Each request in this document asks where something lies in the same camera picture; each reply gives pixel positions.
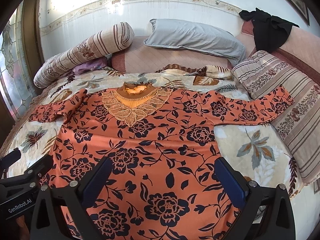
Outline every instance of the orange dress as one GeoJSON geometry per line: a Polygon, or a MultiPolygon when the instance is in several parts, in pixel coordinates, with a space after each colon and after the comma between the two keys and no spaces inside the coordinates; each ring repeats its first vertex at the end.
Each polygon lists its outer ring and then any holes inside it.
{"type": "Polygon", "coordinates": [[[38,106],[29,121],[64,116],[50,150],[54,166],[42,181],[50,187],[79,181],[103,156],[113,161],[105,187],[87,209],[105,239],[221,239],[238,209],[214,174],[221,156],[214,125],[270,122],[292,103],[281,86],[247,102],[152,85],[132,94],[124,85],[92,94],[83,89],[38,106]]]}

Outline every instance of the black garment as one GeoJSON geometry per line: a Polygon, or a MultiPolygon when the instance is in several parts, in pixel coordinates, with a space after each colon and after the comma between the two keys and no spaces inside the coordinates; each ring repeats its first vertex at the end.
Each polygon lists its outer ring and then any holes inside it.
{"type": "Polygon", "coordinates": [[[275,51],[286,42],[292,26],[299,27],[278,16],[271,16],[258,8],[252,12],[242,10],[239,15],[245,21],[252,21],[257,51],[265,50],[268,53],[275,51]]]}

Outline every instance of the metal screw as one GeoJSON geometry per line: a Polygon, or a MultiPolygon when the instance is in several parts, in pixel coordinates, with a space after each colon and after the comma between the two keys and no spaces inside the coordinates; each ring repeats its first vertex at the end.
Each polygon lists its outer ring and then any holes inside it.
{"type": "Polygon", "coordinates": [[[70,185],[70,187],[75,187],[75,186],[78,185],[78,181],[73,180],[73,181],[71,181],[71,182],[69,183],[69,185],[70,185]]]}
{"type": "Polygon", "coordinates": [[[46,191],[47,188],[48,188],[48,185],[43,185],[43,186],[41,187],[41,190],[42,190],[42,191],[46,191]]]}
{"type": "Polygon", "coordinates": [[[251,187],[257,187],[257,185],[258,185],[258,183],[255,182],[254,180],[250,180],[250,181],[249,181],[249,186],[251,186],[251,187]]]}
{"type": "Polygon", "coordinates": [[[279,188],[280,188],[280,189],[286,189],[285,184],[282,184],[282,183],[279,184],[279,188]]]}

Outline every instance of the wallpaper border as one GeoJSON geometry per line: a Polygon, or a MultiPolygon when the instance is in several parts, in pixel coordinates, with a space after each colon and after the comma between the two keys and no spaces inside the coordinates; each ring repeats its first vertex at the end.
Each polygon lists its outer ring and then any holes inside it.
{"type": "Polygon", "coordinates": [[[75,9],[57,20],[53,21],[46,27],[40,29],[41,36],[45,36],[57,29],[58,27],[66,24],[70,21],[73,21],[81,16],[91,14],[95,11],[105,9],[108,6],[116,7],[118,3],[122,5],[132,4],[132,3],[145,3],[145,2],[180,2],[188,3],[194,5],[200,5],[207,8],[221,10],[236,16],[239,16],[241,9],[232,4],[220,1],[220,0],[97,0],[95,2],[86,4],[78,9],[75,9]]]}

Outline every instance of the gray pillow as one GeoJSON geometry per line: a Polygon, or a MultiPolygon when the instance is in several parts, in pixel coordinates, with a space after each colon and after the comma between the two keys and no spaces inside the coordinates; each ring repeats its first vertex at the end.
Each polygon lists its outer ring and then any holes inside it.
{"type": "Polygon", "coordinates": [[[183,20],[152,19],[153,33],[144,41],[150,47],[191,49],[226,57],[235,66],[245,59],[245,46],[220,28],[183,20]]]}

